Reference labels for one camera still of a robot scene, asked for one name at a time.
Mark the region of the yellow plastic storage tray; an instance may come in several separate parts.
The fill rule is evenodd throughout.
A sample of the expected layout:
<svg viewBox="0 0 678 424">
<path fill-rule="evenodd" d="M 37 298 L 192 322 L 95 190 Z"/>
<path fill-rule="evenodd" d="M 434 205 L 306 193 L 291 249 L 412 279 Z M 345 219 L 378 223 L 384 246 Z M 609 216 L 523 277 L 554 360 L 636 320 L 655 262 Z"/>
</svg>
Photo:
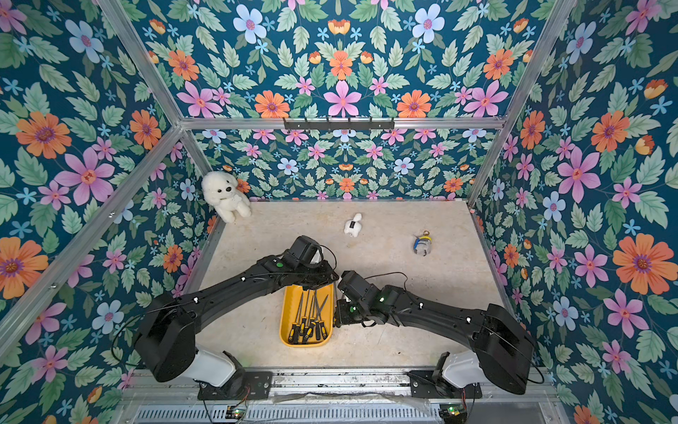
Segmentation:
<svg viewBox="0 0 678 424">
<path fill-rule="evenodd" d="M 280 339 L 294 348 L 328 344 L 334 327 L 335 286 L 305 290 L 293 285 L 284 291 L 280 321 Z"/>
</svg>

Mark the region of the file tool four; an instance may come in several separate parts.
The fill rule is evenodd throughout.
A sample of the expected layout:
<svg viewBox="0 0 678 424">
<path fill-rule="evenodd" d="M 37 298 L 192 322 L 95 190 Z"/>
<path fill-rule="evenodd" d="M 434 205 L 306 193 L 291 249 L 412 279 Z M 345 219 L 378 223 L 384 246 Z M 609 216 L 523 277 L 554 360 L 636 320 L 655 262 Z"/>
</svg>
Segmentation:
<svg viewBox="0 0 678 424">
<path fill-rule="evenodd" d="M 316 294 L 311 297 L 309 315 L 302 332 L 303 344 L 309 344 L 311 341 L 321 342 L 328 338 L 327 326 L 322 318 L 324 302 L 321 304 Z"/>
</svg>

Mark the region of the file tool six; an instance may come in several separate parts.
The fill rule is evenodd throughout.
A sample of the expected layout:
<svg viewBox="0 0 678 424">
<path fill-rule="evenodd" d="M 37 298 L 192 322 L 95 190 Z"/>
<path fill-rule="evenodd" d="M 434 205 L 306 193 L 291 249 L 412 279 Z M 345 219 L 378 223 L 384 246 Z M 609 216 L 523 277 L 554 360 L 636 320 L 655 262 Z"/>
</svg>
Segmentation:
<svg viewBox="0 0 678 424">
<path fill-rule="evenodd" d="M 317 293 L 314 292 L 313 308 L 312 308 L 312 322 L 313 322 L 313 331 L 312 334 L 316 341 L 321 340 L 321 330 L 319 322 L 319 302 L 317 299 Z"/>
</svg>

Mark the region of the file tool nine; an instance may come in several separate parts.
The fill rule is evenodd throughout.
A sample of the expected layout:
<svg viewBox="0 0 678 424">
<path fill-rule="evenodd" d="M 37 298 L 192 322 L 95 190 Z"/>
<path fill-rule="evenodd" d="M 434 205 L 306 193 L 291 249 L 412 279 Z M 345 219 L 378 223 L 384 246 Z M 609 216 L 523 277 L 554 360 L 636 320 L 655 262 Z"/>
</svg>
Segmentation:
<svg viewBox="0 0 678 424">
<path fill-rule="evenodd" d="M 303 340 L 303 334 L 305 331 L 305 321 L 307 318 L 305 315 L 307 314 L 307 295 L 305 294 L 304 291 L 301 293 L 301 299 L 300 299 L 300 304 L 299 304 L 299 319 L 298 319 L 298 324 L 297 324 L 297 332 L 296 332 L 296 339 L 295 342 L 297 344 L 300 344 Z"/>
</svg>

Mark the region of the file tool five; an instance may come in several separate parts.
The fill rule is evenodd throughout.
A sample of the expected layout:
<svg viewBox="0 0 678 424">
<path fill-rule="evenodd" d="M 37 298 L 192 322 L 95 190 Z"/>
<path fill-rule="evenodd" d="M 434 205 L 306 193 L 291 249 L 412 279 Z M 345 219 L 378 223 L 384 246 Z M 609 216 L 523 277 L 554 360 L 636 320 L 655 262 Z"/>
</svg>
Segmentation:
<svg viewBox="0 0 678 424">
<path fill-rule="evenodd" d="M 310 296 L 310 310 L 309 316 L 307 319 L 307 330 L 305 331 L 305 341 L 309 341 L 315 332 L 315 300 L 316 300 L 316 291 L 313 291 Z"/>
</svg>

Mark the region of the file tool eight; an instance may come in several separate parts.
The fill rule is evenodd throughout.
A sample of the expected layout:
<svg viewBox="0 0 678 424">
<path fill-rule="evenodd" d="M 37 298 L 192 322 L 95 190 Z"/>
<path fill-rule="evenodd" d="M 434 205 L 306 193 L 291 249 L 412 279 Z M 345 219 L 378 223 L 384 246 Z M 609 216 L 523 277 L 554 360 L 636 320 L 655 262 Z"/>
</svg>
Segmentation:
<svg viewBox="0 0 678 424">
<path fill-rule="evenodd" d="M 304 315 L 303 315 L 303 318 L 302 318 L 300 337 L 301 337 L 301 342 L 303 344 L 305 344 L 307 342 L 307 339 L 308 339 L 307 332 L 308 332 L 309 321 L 310 321 L 309 314 L 310 314 L 310 310 L 312 308 L 312 294 L 313 293 L 311 291 L 309 291 L 307 293 L 307 302 L 305 303 L 305 312 L 304 312 Z"/>
</svg>

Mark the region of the file tool ten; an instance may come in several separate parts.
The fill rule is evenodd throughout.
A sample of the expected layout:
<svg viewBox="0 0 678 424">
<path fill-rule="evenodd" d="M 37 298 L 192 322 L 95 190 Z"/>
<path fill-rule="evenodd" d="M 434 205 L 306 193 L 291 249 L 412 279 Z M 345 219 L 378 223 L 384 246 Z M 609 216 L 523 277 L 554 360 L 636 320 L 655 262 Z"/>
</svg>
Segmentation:
<svg viewBox="0 0 678 424">
<path fill-rule="evenodd" d="M 301 293 L 298 302 L 297 312 L 294 321 L 292 322 L 290 333 L 288 335 L 288 343 L 290 345 L 295 345 L 296 343 L 298 343 L 299 334 L 301 330 L 301 322 L 303 318 L 304 297 L 305 297 L 304 293 Z"/>
</svg>

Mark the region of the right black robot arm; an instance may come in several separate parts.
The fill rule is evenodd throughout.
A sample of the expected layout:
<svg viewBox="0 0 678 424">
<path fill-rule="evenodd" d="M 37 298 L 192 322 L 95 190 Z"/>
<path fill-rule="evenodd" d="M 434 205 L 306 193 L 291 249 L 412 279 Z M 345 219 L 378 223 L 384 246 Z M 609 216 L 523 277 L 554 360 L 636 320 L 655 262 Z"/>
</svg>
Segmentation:
<svg viewBox="0 0 678 424">
<path fill-rule="evenodd" d="M 379 288 L 353 270 L 342 274 L 338 289 L 344 299 L 337 302 L 337 326 L 372 322 L 445 337 L 475 356 L 454 360 L 443 354 L 439 376 L 447 384 L 462 389 L 472 383 L 471 376 L 481 372 L 496 387 L 525 394 L 535 342 L 505 308 L 496 304 L 485 309 L 453 307 L 394 285 Z"/>
</svg>

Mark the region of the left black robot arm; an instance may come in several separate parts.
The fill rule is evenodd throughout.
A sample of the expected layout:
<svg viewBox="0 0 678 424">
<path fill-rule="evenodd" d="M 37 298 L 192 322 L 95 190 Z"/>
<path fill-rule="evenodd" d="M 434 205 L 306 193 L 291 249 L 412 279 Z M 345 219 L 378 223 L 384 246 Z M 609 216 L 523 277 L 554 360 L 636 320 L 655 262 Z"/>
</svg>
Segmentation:
<svg viewBox="0 0 678 424">
<path fill-rule="evenodd" d="M 248 270 L 207 289 L 174 298 L 165 293 L 154 298 L 139 322 L 133 347 L 158 383 L 180 377 L 223 387 L 239 369 L 225 353 L 212 353 L 196 336 L 213 321 L 259 297 L 298 285 L 322 288 L 338 280 L 327 261 L 267 256 Z"/>
</svg>

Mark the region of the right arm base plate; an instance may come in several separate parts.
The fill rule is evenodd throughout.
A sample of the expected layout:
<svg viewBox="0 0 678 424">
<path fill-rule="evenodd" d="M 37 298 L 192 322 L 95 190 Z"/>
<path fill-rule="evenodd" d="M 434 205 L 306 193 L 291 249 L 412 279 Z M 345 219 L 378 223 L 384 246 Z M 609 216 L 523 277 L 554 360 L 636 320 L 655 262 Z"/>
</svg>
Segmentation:
<svg viewBox="0 0 678 424">
<path fill-rule="evenodd" d="M 405 375 L 410 379 L 411 396 L 416 399 L 481 399 L 483 394 L 478 384 L 457 388 L 437 376 L 435 370 L 413 369 Z"/>
</svg>

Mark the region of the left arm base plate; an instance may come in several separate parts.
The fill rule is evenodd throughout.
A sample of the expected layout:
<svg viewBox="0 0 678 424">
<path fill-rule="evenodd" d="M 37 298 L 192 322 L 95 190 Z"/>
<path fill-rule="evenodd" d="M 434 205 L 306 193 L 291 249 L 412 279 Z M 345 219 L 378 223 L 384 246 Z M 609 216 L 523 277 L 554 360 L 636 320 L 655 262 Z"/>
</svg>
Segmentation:
<svg viewBox="0 0 678 424">
<path fill-rule="evenodd" d="M 269 371 L 237 371 L 222 387 L 200 383 L 200 401 L 264 400 L 272 388 L 273 373 Z"/>
</svg>

